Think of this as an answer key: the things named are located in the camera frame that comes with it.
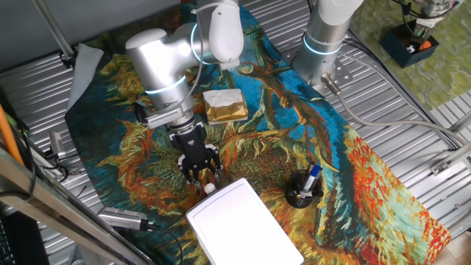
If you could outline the silver grey gripper body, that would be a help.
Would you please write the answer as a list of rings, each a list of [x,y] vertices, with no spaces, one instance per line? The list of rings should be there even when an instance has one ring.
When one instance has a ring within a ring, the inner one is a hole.
[[[411,40],[417,43],[424,43],[429,37],[438,21],[434,19],[418,18],[416,20]]]

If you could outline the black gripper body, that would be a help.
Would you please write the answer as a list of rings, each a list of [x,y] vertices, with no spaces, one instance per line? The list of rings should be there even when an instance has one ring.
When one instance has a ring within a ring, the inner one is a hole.
[[[169,137],[173,147],[182,152],[179,164],[194,168],[209,161],[209,151],[205,146],[207,133],[202,123],[197,123],[183,134],[172,133]]]

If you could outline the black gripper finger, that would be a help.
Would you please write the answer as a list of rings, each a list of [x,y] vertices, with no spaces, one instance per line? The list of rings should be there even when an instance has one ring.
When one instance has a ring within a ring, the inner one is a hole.
[[[209,169],[213,172],[216,184],[220,184],[223,166],[221,165],[219,150],[214,145],[206,145],[205,147],[208,155],[208,164],[210,165]]]
[[[186,156],[180,156],[178,158],[177,166],[185,176],[188,183],[196,183],[196,178],[191,174],[191,170],[193,169],[194,164],[189,159],[187,159]]]

